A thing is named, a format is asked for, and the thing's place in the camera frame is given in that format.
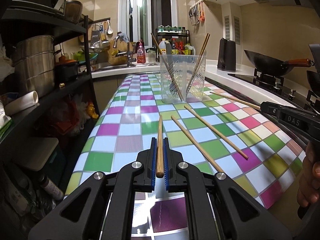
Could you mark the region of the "person right hand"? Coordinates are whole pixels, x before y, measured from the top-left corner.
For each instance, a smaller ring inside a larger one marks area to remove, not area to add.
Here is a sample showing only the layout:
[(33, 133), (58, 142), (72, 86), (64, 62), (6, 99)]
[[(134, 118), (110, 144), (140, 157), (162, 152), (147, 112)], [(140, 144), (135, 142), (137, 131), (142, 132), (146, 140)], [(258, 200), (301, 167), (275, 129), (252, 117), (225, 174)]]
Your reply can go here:
[(307, 207), (319, 201), (319, 161), (317, 161), (316, 150), (312, 142), (309, 142), (297, 192), (297, 202), (301, 207)]

